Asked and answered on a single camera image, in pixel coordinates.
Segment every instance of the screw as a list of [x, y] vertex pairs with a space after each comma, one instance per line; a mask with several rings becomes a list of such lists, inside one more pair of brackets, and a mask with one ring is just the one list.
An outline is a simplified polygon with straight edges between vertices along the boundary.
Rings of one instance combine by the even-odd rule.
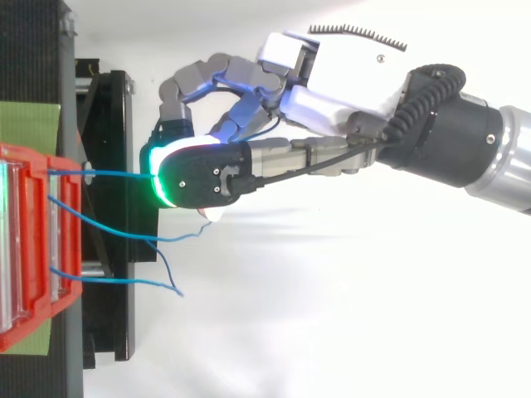
[[125, 93], [128, 95], [136, 94], [136, 83], [134, 80], [128, 80], [125, 82]]
[[[90, 164], [90, 162], [84, 162], [83, 163], [83, 171], [84, 172], [91, 172], [93, 170], [94, 169], [92, 168], [92, 165]], [[83, 176], [83, 180], [85, 181], [86, 185], [90, 185], [92, 183], [92, 178], [94, 178], [94, 176], [93, 175], [89, 175], [89, 174], [87, 174], [86, 176]]]

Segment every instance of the green led light ring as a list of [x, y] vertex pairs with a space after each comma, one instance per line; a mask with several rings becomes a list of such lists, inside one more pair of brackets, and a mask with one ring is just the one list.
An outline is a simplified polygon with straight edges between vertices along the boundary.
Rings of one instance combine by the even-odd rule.
[[211, 135], [202, 135], [199, 137], [190, 137], [179, 139], [178, 141], [173, 141], [165, 147], [155, 147], [149, 152], [149, 172], [155, 177], [152, 180], [153, 189], [157, 197], [169, 207], [177, 207], [169, 199], [168, 195], [164, 191], [163, 184], [158, 178], [158, 171], [160, 170], [160, 165], [172, 153], [180, 151], [181, 149], [198, 147], [200, 145], [209, 145], [213, 143], [220, 143], [219, 140]]

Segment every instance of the black cable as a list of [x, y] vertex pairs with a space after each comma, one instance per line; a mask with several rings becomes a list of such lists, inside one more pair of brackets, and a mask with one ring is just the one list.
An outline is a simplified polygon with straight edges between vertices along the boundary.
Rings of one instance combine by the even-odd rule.
[[453, 97], [465, 86], [465, 72], [457, 66], [434, 64], [421, 66], [412, 72], [433, 80], [418, 93], [406, 100], [383, 128], [387, 139], [400, 142], [422, 117]]
[[311, 172], [317, 172], [318, 170], [321, 170], [323, 168], [327, 168], [327, 167], [333, 166], [334, 164], [340, 163], [343, 160], [353, 158], [354, 156], [359, 155], [360, 153], [372, 151], [373, 149], [383, 148], [389, 145], [390, 145], [389, 143], [378, 142], [378, 143], [370, 143], [370, 144], [363, 145], [360, 147], [355, 147], [343, 153], [342, 155], [336, 156], [335, 158], [331, 158], [329, 160], [325, 160], [323, 162], [313, 164], [312, 166], [303, 167], [303, 168], [300, 168], [299, 170], [294, 170], [293, 172], [285, 172], [284, 174], [279, 174], [278, 176], [273, 176], [273, 177], [258, 177], [256, 179], [256, 186], [264, 187], [265, 185], [273, 184], [275, 182], [281, 182], [281, 181], [289, 180], [291, 178], [304, 176], [305, 174], [309, 174]]
[[276, 129], [277, 127], [279, 127], [279, 124], [280, 124], [280, 116], [277, 118], [275, 124], [273, 124], [271, 127], [269, 127], [268, 129], [265, 129], [264, 131], [260, 131], [259, 133], [256, 133], [256, 134], [252, 134], [250, 135], [249, 137], [245, 137], [243, 139], [241, 139], [240, 141], [242, 141], [243, 143], [246, 143], [247, 141], [251, 141], [252, 139], [256, 138], [256, 137], [260, 137], [261, 135], [264, 135], [264, 134], [267, 134], [267, 133], [270, 133], [271, 131], [273, 131], [274, 129]]

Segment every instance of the black metal frame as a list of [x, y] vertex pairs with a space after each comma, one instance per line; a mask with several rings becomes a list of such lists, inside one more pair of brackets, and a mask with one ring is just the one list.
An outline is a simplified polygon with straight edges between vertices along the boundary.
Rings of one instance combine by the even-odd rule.
[[[58, 155], [83, 163], [85, 146], [94, 168], [131, 170], [131, 98], [125, 72], [93, 80], [94, 98], [80, 117], [80, 145], [74, 39], [60, 33], [61, 16], [70, 10], [62, 0], [0, 0], [0, 8], [0, 101], [61, 104]], [[83, 211], [122, 231], [157, 235], [158, 209], [144, 200], [137, 182], [110, 183], [99, 177], [84, 187]], [[115, 278], [134, 277], [133, 262], [155, 257], [144, 243], [84, 227], [83, 259], [98, 260]], [[52, 319], [47, 357], [0, 356], [0, 397], [81, 398], [83, 365], [94, 367], [95, 352], [114, 352], [117, 361], [131, 358], [134, 288], [105, 287], [86, 284], [82, 306], [77, 300]]]
[[[77, 95], [78, 127], [86, 157], [96, 170], [132, 170], [129, 77], [121, 70], [96, 74]], [[97, 177], [85, 187], [83, 212], [119, 231], [157, 235], [158, 209], [144, 200], [142, 182]], [[83, 260], [108, 265], [107, 276], [134, 278], [134, 262], [155, 261], [144, 242], [83, 226]], [[116, 361], [134, 354], [134, 286], [85, 284], [83, 288], [84, 368], [95, 367], [96, 352], [114, 352]]]
[[[75, 93], [73, 39], [59, 34], [67, 7], [61, 0], [0, 0], [0, 7], [0, 101], [61, 104], [58, 154], [77, 160], [76, 114], [65, 96]], [[82, 365], [77, 300], [52, 319], [47, 357], [0, 356], [0, 396], [82, 397]]]

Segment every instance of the coiled black cable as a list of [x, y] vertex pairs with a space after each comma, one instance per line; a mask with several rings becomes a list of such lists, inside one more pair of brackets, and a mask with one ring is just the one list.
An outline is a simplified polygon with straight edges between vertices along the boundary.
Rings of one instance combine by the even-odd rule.
[[465, 86], [466, 75], [453, 65], [433, 64], [412, 70], [434, 80], [406, 102], [389, 119], [383, 132], [388, 141], [399, 143], [417, 122], [433, 109], [459, 93]]

